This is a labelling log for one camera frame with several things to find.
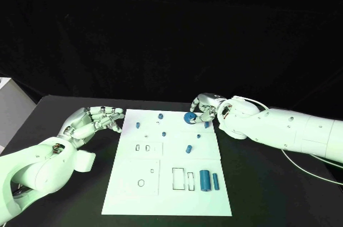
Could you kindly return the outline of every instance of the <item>table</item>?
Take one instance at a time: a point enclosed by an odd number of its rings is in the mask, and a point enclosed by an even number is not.
[[[126,101],[46,96],[40,100],[1,155],[56,136],[67,116],[80,107],[111,106],[125,109],[188,111],[190,103]],[[343,193],[335,184],[305,174],[282,152],[252,140],[236,140],[217,128],[214,132],[222,156],[232,217],[193,216],[103,216],[111,168],[119,134],[99,131],[83,150],[96,153],[92,170],[73,172],[65,187],[37,200],[8,221],[14,226],[341,226]],[[324,164],[311,156],[288,152],[297,164],[317,175],[333,179]]]

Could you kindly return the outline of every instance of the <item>white paper sheet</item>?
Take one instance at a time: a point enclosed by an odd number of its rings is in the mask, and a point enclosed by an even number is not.
[[[103,215],[232,216],[212,123],[206,129],[203,123],[186,124],[183,115],[126,110]],[[184,190],[173,190],[173,168],[183,168]],[[210,172],[209,192],[200,191],[200,170]],[[219,190],[213,188],[212,173],[217,174]],[[177,170],[177,186],[183,186],[180,175]]]

